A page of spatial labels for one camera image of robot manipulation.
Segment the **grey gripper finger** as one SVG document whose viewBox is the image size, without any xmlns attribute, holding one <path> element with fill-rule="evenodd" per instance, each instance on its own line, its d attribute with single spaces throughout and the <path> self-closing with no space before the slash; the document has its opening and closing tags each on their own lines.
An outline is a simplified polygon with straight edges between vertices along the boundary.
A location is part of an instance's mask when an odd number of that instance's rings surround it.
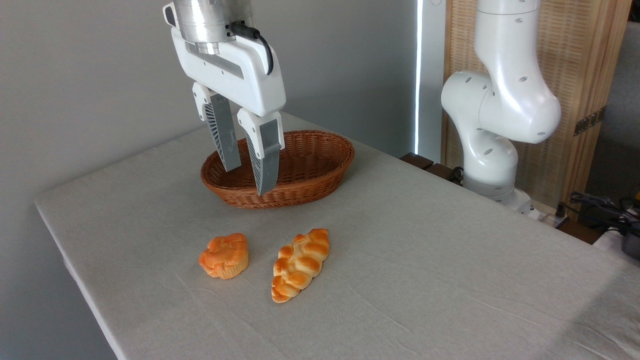
<svg viewBox="0 0 640 360">
<path fill-rule="evenodd" d="M 199 82 L 192 87 L 199 118 L 206 122 L 215 148 L 228 173 L 242 165 L 229 100 Z"/>
<path fill-rule="evenodd" d="M 246 133 L 247 148 L 259 196 L 277 186 L 280 153 L 285 148 L 282 116 L 278 111 L 260 117 L 246 109 L 237 114 Z"/>
</svg>

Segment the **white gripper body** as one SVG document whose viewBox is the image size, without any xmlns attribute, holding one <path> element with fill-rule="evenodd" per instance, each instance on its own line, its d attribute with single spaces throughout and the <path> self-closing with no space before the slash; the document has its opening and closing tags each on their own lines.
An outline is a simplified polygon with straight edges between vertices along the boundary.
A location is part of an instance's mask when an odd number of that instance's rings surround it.
<svg viewBox="0 0 640 360">
<path fill-rule="evenodd" d="M 273 56 L 273 70 L 267 74 L 269 65 L 262 43 L 237 38 L 219 42 L 217 54 L 202 54 L 175 27 L 171 36 L 183 70 L 195 82 L 261 117 L 286 104 L 279 60 Z"/>
</svg>

